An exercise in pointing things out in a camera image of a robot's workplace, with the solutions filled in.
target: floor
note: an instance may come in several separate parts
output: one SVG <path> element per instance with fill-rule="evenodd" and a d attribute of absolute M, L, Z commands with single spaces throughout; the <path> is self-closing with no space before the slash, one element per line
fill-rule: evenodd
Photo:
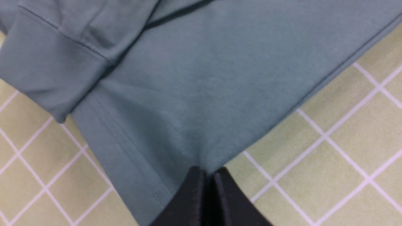
<path fill-rule="evenodd" d="M 274 225 L 400 225 L 401 37 L 399 26 L 227 164 Z M 57 124 L 0 81 L 0 226 L 11 225 L 137 224 L 72 118 Z"/>

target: clothing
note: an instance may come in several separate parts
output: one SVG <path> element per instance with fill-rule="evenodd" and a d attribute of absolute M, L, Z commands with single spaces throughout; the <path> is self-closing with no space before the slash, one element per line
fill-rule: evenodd
<path fill-rule="evenodd" d="M 206 177 L 197 166 L 151 226 L 272 226 L 222 167 Z"/>
<path fill-rule="evenodd" d="M 400 0 L 15 3 L 0 0 L 0 78 L 72 114 L 140 225 L 191 166 L 220 168 L 402 18 Z"/>

